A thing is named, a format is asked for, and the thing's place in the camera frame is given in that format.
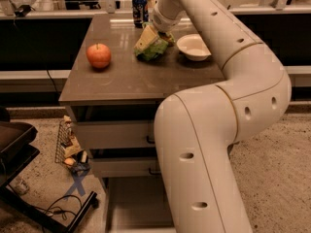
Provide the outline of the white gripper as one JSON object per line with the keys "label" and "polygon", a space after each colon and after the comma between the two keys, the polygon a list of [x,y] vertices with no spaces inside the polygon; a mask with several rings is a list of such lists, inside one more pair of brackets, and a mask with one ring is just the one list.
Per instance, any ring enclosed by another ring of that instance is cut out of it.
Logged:
{"label": "white gripper", "polygon": [[148,48],[159,38],[157,31],[161,33],[171,31],[179,23],[181,19],[180,13],[181,10],[177,7],[166,7],[160,3],[156,3],[152,15],[154,26],[148,24],[144,28],[134,49],[143,51]]}

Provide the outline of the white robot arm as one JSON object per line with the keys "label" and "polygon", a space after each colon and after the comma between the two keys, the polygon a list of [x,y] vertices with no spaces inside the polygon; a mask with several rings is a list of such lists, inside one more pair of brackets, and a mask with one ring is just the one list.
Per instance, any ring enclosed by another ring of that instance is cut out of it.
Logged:
{"label": "white robot arm", "polygon": [[168,96],[155,114],[155,147],[177,233],[252,233],[228,158],[288,108],[292,86],[273,51],[217,0],[158,0],[153,25],[182,14],[212,53],[220,83]]}

